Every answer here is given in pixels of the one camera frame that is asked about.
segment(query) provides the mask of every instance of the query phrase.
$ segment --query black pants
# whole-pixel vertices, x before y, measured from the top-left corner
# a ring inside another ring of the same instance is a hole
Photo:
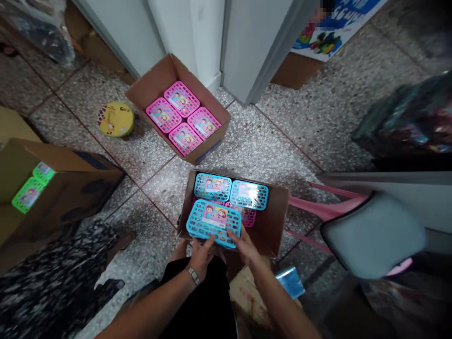
[[[190,258],[184,258],[170,262],[161,284],[179,274],[189,261]],[[195,338],[237,338],[226,273],[224,261],[214,256],[207,266],[206,278],[188,296],[161,338],[183,338],[187,335]]]

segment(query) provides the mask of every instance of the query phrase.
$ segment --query chair leg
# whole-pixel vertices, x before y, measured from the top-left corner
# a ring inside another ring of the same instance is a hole
[[[294,231],[286,231],[286,232],[287,232],[287,234],[290,234],[291,236],[298,238],[298,239],[302,240],[303,242],[306,242],[309,245],[322,250],[325,253],[333,254],[333,252],[330,250],[330,248],[328,246],[318,243],[317,241],[312,240],[311,238],[308,238],[307,236],[301,235],[300,233],[297,233]]]
[[[323,221],[328,221],[337,218],[343,214],[332,210],[330,208],[330,205],[309,202],[303,199],[294,198],[292,196],[289,197],[289,204],[302,210],[314,213]]]
[[[319,190],[325,191],[325,192],[330,192],[333,194],[338,194],[338,195],[342,195],[344,197],[347,198],[363,198],[363,197],[367,197],[364,194],[359,194],[359,193],[355,193],[355,192],[349,192],[346,190],[341,190],[339,188],[335,188],[335,187],[329,187],[329,186],[325,186],[325,185],[320,185],[320,184],[316,184],[316,183],[310,183],[311,187],[313,188],[317,188]]]

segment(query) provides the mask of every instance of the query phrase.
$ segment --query gray cushion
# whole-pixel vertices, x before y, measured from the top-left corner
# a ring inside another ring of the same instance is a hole
[[[414,211],[381,192],[323,224],[321,233],[342,265],[364,279],[385,276],[425,246],[425,230]]]

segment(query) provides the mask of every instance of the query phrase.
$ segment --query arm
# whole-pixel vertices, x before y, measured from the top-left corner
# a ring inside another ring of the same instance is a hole
[[[242,260],[250,267],[268,312],[284,335],[289,339],[321,338],[319,332],[303,310],[290,298],[284,287],[275,278],[273,272],[262,260],[243,225],[240,239],[232,232],[228,231],[228,234],[236,243]]]
[[[215,238],[211,237],[201,246],[193,243],[192,258],[188,264],[203,281],[207,265],[212,260],[209,249]],[[137,303],[125,314],[115,319],[96,339],[157,338],[180,309],[196,284],[187,270],[183,270],[163,286]]]

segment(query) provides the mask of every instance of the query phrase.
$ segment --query poster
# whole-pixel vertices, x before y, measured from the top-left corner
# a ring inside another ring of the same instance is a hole
[[[336,0],[332,10],[320,8],[301,32],[291,52],[328,61],[386,2]]]

